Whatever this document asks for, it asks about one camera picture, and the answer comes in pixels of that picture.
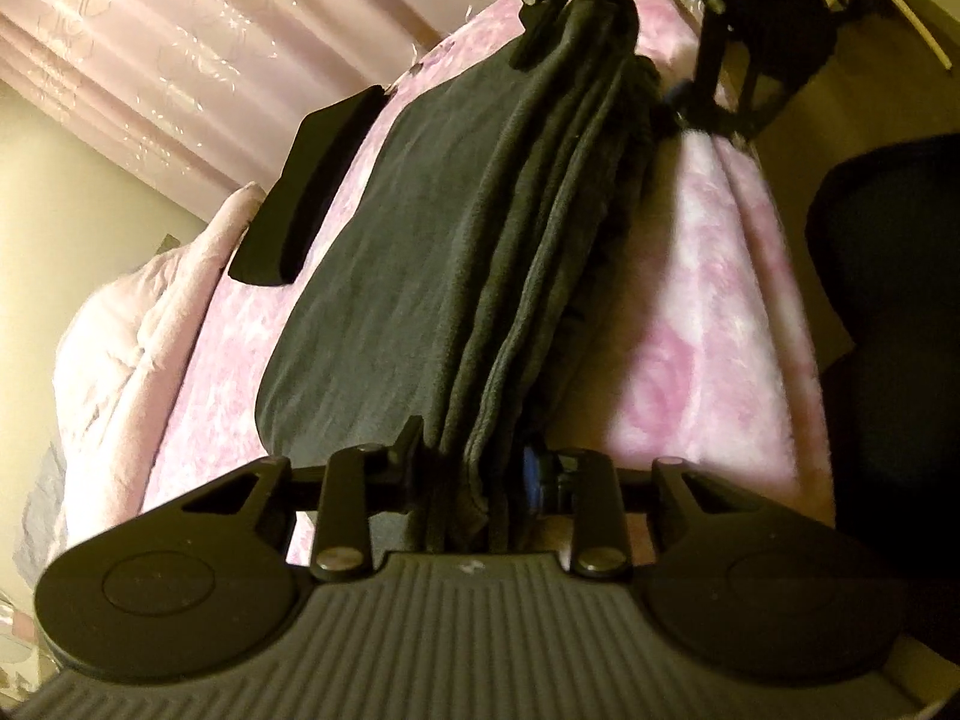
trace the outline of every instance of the metal rod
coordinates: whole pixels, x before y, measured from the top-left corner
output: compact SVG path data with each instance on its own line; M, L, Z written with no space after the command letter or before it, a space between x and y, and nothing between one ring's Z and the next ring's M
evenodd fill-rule
M945 52L942 49L942 47L940 47L940 44L937 42L937 39L930 33L930 30L926 28L926 25L920 20L920 17L913 12L913 8L911 8L908 4L906 4L904 0L889 0L889 1L891 1L894 4L894 6L896 7L896 9L899 10L899 12L904 14L904 18L906 18L906 20L908 20L911 23L911 25L913 25L913 28L917 30L918 33L920 33L920 37L923 38L923 42L926 45L928 45L928 47L932 52L935 53L935 55L937 56L937 59L940 60L940 64L944 66L944 69L948 73L951 70L953 70L953 62L947 56L947 52Z
M697 47L697 63L693 74L695 104L710 105L717 91L720 68L727 51L730 23L727 6L723 0L704 0L704 20L700 29L700 45Z

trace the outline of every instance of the pink bedspread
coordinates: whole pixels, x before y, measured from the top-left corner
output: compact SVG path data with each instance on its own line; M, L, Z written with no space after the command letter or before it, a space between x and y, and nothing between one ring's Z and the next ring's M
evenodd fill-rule
M692 74L696 36L673 0L635 0L637 50L664 87ZM357 207L400 110L520 34L500 0L407 74L366 138L295 284L221 279L170 416L144 509L265 453L253 421L260 378L323 254ZM611 317L554 420L552 445L621 466L679 455L805 514L832 521L817 368L773 202L752 159L686 133L664 143L635 210ZM302 562L301 527L291 559Z

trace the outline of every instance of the dark gray blanket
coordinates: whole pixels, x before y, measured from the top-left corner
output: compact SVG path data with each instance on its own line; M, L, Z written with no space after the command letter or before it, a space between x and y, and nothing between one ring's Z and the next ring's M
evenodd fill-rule
M264 373L268 451L323 464L422 415L449 482L433 539L469 545L518 423L544 423L602 316L653 150L637 28L632 0L571 1L534 69L510 44L403 111ZM379 547L403 546L392 528Z

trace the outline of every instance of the pink fuzzy blanket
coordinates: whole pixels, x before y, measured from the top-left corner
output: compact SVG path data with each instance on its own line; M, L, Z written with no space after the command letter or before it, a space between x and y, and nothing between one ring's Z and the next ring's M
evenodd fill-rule
M697 39L682 9L674 0L635 1L637 50L654 59L664 87L690 76ZM76 538L130 517L141 501L143 509L158 506L265 454L253 421L264 367L306 282L357 207L392 122L417 95L520 34L518 9L520 0L496 2L400 81L296 283L253 288L211 266L206 278L219 283L205 322L198 334L192 319L179 332L191 341L196 335L192 356L176 359L189 357L179 393L170 386L178 373L150 393L147 416L126 409L131 422L113 441L114 449L137 447L136 459L112 481L115 464L99 464L94 455L68 458ZM683 456L830 522L816 365L776 210L755 162L700 133L663 143L628 247L613 312L573 377L551 445L603 450L621 466ZM136 382L138 389L147 384ZM167 402L174 396L175 404ZM147 394L125 391L127 397ZM295 562L307 555L307 525L301 519L294 537ZM650 557L642 529L635 536L635 556Z
M64 334L54 396L68 546L140 511L211 295L263 197L236 191L194 242L93 293Z

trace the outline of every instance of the pink curtain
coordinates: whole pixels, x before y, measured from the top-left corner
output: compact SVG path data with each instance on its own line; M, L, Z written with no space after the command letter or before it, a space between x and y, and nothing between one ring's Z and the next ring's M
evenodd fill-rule
M494 0L0 0L0 79L209 220L301 119L389 85Z

